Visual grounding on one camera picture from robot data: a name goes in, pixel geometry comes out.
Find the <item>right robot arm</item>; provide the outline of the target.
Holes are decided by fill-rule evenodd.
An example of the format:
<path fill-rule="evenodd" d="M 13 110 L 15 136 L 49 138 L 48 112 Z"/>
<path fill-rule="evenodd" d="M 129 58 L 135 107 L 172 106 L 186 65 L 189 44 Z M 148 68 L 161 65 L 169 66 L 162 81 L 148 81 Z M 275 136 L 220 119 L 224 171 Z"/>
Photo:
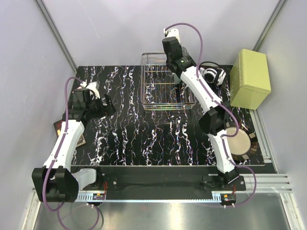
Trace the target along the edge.
<path fill-rule="evenodd" d="M 226 124 L 229 117 L 233 116 L 230 103 L 223 102 L 213 92 L 192 57 L 183 55 L 181 44 L 176 37 L 164 38 L 162 44 L 167 67 L 189 87 L 203 109 L 204 115 L 199 120 L 199 125 L 211 141 L 218 170 L 218 177 L 213 181 L 213 185 L 228 190 L 239 177 L 227 140 Z"/>

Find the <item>beige brown rimmed plate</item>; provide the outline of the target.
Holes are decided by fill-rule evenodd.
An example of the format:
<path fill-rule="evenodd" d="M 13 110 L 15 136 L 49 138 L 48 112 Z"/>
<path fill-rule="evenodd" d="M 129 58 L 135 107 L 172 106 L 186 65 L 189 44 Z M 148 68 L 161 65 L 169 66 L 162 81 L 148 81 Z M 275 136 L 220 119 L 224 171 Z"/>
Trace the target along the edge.
<path fill-rule="evenodd" d="M 241 123 L 238 126 L 238 134 L 227 138 L 230 153 L 235 161 L 249 160 L 257 152 L 258 139 L 248 126 Z"/>

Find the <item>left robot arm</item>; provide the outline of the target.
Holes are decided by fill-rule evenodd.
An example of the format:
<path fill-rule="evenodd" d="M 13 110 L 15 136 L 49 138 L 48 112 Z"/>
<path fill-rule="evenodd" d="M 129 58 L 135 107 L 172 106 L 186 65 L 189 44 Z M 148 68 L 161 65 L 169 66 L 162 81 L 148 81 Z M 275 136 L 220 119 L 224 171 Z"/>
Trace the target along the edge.
<path fill-rule="evenodd" d="M 111 98 L 101 99 L 98 90 L 80 88 L 63 114 L 60 135 L 54 149 L 41 168 L 34 168 L 32 180 L 41 202 L 73 203 L 78 192 L 86 186 L 97 190 L 103 186 L 103 177 L 93 168 L 71 173 L 71 160 L 77 143 L 92 119 L 112 116 L 116 112 Z"/>

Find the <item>light blue plate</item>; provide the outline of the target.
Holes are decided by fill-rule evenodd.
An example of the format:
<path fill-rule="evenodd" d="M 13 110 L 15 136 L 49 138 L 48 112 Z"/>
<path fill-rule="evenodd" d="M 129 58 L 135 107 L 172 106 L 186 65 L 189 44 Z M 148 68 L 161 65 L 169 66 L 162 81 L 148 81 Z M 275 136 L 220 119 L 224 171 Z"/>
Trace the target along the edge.
<path fill-rule="evenodd" d="M 181 73 L 179 73 L 179 74 L 172 73 L 172 76 L 173 76 L 174 84 L 182 84 L 183 83 L 183 81 L 181 79 Z"/>

